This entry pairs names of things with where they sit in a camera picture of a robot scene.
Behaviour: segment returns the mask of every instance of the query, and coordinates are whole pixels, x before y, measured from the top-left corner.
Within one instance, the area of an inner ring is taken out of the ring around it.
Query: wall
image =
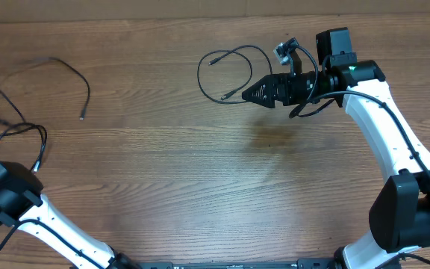
[[[430,12],[430,0],[0,0],[0,22]]]

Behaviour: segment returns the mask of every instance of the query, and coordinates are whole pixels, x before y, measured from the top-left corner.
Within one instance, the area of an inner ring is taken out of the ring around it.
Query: wood grain
[[[368,230],[382,188],[358,127],[334,106],[289,120],[290,108],[214,104],[199,92],[196,68],[209,51],[251,43],[269,52],[291,36],[315,53],[314,35],[341,26],[361,60],[378,62],[430,150],[430,14],[0,25],[0,86],[49,131],[38,176],[52,202],[137,261],[331,256]],[[243,53],[253,81],[268,72],[262,55]],[[89,80],[84,121],[84,83],[61,65],[28,62],[49,55]],[[218,98],[245,82],[247,69],[236,57],[203,63],[202,83]],[[1,97],[0,117],[18,121]],[[36,134],[9,137],[0,159],[29,166],[38,146]],[[0,227],[0,240],[5,233]],[[430,258],[430,248],[420,254]],[[0,254],[0,268],[67,265],[22,233]]]

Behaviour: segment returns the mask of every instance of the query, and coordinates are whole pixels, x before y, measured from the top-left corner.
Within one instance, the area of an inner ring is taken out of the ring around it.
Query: table surface
[[[383,185],[358,127],[335,105],[290,120],[291,108],[281,104],[215,104],[200,93],[196,70],[212,50],[255,44],[274,72],[287,72],[271,53],[278,43],[294,36],[316,56],[315,34],[343,26],[359,60],[381,67],[430,150],[430,14],[0,25],[0,87],[29,122],[48,129],[37,175],[51,201],[134,260],[331,256],[369,229],[368,211]],[[243,53],[253,63],[252,81],[268,73],[259,52]],[[64,59],[88,79],[85,120],[83,81],[60,64],[28,62],[43,56]],[[202,83],[216,98],[249,76],[235,56],[207,63]],[[1,97],[0,118],[18,122]],[[0,159],[30,166],[38,143],[36,134],[5,138]],[[7,232],[0,227],[0,241]],[[419,254],[430,259],[430,248]],[[0,253],[0,268],[68,264],[22,232]]]

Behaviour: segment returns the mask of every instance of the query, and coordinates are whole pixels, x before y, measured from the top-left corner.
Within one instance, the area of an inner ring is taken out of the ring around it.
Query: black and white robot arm
[[[395,114],[416,154],[430,171],[430,152],[417,139],[396,107],[381,70],[373,61],[358,63],[355,53],[351,52],[351,43],[346,45],[346,35],[349,40],[346,28],[317,35],[319,59],[329,57],[330,60],[328,72],[322,70],[319,74],[318,94],[342,90],[363,93],[380,100]],[[283,52],[286,49],[284,44],[277,48],[275,53],[282,63],[299,59],[290,51],[288,54],[291,54],[291,60],[287,60],[288,55]],[[316,74],[302,74],[301,64],[296,66],[291,74],[262,78],[243,92],[242,97],[268,108],[275,107],[275,100],[282,101],[284,105],[295,105],[306,100],[313,90]],[[239,264],[237,267],[383,268],[399,253],[430,246],[430,183],[424,169],[419,166],[412,150],[399,133],[399,127],[392,116],[379,103],[362,96],[344,94],[335,98],[363,132],[383,175],[384,188],[370,210],[370,231],[355,243],[341,247],[334,258],[299,259],[296,262],[270,265],[263,262],[251,263],[249,266]],[[133,263],[128,257],[116,253],[107,244],[91,238],[79,229],[49,202],[48,197],[41,193],[42,189],[42,184],[30,170],[21,164],[0,161],[0,225],[17,227],[39,238],[77,268],[146,268],[143,263]],[[425,198],[419,199],[420,191],[426,193]],[[220,268],[227,268],[229,265],[231,264],[220,264]],[[165,268],[199,269],[206,268],[206,264],[169,264],[163,267]]]

